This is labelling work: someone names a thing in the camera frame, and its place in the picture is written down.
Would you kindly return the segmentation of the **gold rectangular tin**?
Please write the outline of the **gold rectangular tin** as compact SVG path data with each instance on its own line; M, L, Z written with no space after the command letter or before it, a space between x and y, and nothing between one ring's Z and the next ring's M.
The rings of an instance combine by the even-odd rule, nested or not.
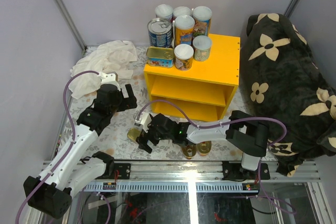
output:
M149 66L163 68L172 68L175 59L173 48L161 47L149 47L146 57Z
M133 143L137 143L137 139L139 138L140 135L141 131L136 128L131 128L127 133L128 139L130 139Z

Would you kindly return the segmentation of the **gold oval tin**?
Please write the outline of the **gold oval tin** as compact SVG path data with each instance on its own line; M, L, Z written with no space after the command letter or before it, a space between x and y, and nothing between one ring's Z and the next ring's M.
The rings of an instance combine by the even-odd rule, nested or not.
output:
M211 141L205 141L196 144L197 152L200 156L206 156L210 153L212 148L212 142Z
M197 153L196 145L188 145L181 147L181 151L186 159L192 159Z

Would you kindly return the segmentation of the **white lid small can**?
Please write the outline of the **white lid small can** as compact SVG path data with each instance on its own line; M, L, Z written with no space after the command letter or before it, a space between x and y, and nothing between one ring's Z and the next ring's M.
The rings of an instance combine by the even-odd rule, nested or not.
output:
M174 48L175 67L178 70L186 71L191 69L193 63L194 49L188 44L180 44Z

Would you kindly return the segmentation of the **blue labelled gold-top can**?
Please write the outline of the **blue labelled gold-top can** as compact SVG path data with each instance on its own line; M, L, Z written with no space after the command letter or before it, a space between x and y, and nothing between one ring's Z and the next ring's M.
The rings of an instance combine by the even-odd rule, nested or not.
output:
M165 18L154 18L149 21L148 34L150 46L169 48L172 44L172 23Z

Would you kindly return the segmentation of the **grey lid small can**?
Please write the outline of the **grey lid small can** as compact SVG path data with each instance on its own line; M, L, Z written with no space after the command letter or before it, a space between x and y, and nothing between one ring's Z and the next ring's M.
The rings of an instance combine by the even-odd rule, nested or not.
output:
M204 35L193 39L194 59L196 61L206 61L209 58L212 47L212 40Z

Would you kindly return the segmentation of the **orange blue tall canister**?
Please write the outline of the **orange blue tall canister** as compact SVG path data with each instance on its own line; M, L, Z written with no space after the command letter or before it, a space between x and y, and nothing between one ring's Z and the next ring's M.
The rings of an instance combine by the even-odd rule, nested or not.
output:
M180 44L192 44L192 33L195 25L195 20L190 15L180 15L175 19L175 46Z

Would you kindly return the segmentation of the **white orange snack canister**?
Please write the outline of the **white orange snack canister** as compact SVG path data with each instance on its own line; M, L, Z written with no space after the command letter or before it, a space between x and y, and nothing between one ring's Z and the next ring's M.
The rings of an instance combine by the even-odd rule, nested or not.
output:
M173 21L173 7L167 4L158 5L155 8L155 15L157 18L165 18L170 22Z

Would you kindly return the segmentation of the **white red snack canister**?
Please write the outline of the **white red snack canister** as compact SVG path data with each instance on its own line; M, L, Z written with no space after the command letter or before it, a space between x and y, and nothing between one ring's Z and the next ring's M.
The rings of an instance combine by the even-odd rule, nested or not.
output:
M192 11L190 8L186 6L179 6L173 9L173 19L175 20L177 17L181 15L192 15Z

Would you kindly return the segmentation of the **clear jar colourful candy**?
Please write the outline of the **clear jar colourful candy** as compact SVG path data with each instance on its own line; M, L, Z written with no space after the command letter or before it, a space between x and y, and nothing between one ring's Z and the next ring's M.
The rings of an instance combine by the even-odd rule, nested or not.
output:
M193 38L201 35L208 36L212 20L211 9L206 6L198 6L192 10L192 17L195 20Z

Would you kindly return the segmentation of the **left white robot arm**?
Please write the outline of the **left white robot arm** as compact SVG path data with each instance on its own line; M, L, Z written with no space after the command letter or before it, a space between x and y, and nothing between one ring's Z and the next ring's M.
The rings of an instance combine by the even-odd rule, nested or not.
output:
M114 175L114 158L98 151L75 170L87 148L110 125L113 115L137 107L132 86L125 86L128 96L115 84L103 84L97 97L77 119L72 137L52 162L37 177L28 176L24 191L28 205L55 219L61 218L80 190L96 178L109 179Z

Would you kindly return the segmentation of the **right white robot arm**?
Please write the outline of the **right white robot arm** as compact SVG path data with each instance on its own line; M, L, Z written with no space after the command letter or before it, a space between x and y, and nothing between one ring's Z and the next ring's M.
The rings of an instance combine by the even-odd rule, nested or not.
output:
M232 112L228 122L214 121L199 125L177 123L161 113L152 116L142 112L135 119L135 125L141 128L136 142L140 149L148 153L152 152L148 142L157 145L161 140L171 140L181 147L207 141L228 141L243 153L239 172L245 179L257 175L259 162L266 155L268 123L241 111Z

